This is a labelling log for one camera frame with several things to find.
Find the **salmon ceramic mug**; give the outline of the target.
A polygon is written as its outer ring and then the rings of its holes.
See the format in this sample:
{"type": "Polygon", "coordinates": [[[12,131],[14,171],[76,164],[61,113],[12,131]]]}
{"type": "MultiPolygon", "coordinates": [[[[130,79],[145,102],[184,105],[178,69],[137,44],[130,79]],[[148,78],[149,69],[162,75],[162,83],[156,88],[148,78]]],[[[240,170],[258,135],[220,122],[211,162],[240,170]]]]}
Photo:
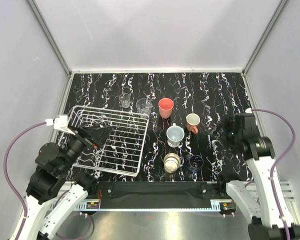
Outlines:
{"type": "Polygon", "coordinates": [[[197,134],[199,132],[198,125],[200,123],[200,117],[195,113],[190,113],[186,116],[186,128],[188,131],[197,134]]]}

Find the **dark blue glass mug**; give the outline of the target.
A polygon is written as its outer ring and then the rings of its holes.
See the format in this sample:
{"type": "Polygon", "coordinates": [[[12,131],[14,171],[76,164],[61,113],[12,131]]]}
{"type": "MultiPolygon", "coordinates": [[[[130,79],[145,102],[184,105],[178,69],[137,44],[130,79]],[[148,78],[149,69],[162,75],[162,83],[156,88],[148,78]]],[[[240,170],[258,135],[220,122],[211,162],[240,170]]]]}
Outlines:
{"type": "Polygon", "coordinates": [[[186,162],[187,162],[187,167],[191,172],[197,172],[201,170],[201,168],[204,165],[204,161],[201,156],[199,155],[190,155],[187,154],[185,156],[186,162]]]}

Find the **small clear faceted glass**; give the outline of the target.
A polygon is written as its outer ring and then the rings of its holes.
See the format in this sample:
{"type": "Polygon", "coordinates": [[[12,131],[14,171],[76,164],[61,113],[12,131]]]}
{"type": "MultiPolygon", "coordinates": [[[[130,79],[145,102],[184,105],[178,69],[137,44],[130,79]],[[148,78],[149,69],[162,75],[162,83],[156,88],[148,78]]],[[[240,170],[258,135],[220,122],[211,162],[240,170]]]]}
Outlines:
{"type": "Polygon", "coordinates": [[[119,95],[118,100],[122,108],[127,109],[131,105],[131,95],[129,93],[122,93],[119,95]]]}

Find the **clear glass tumbler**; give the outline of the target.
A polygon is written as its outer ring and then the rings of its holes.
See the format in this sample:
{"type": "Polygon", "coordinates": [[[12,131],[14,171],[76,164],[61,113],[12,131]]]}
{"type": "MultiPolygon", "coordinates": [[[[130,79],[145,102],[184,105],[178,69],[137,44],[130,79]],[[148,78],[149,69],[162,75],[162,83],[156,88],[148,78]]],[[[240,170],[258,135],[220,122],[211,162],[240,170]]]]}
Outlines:
{"type": "Polygon", "coordinates": [[[141,98],[136,102],[136,109],[142,118],[147,118],[151,113],[152,103],[149,99],[141,98]]]}

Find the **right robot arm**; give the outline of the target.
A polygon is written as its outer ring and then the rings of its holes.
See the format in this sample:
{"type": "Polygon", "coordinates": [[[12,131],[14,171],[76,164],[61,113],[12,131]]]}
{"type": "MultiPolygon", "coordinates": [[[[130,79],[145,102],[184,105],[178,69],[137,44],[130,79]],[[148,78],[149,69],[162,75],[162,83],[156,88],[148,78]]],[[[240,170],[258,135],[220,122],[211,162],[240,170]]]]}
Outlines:
{"type": "Polygon", "coordinates": [[[300,240],[297,225],[287,208],[276,164],[278,158],[271,140],[261,136],[252,112],[224,116],[211,130],[223,146],[233,154],[241,154],[249,167],[258,200],[235,176],[221,176],[216,192],[223,199],[231,198],[248,221],[251,240],[300,240]]]}

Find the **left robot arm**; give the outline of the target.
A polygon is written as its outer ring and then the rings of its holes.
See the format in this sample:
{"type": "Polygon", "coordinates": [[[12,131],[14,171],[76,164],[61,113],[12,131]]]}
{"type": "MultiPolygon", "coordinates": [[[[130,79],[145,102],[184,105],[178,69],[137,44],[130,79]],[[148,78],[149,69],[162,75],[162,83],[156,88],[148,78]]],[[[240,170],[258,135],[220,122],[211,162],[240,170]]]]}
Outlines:
{"type": "Polygon", "coordinates": [[[23,216],[11,236],[13,240],[51,240],[75,206],[85,198],[101,197],[97,180],[87,172],[73,177],[73,185],[61,201],[57,201],[69,170],[86,149],[102,149],[112,126],[69,127],[65,148],[50,142],[43,145],[35,159],[37,168],[30,177],[23,199],[23,216]]]}

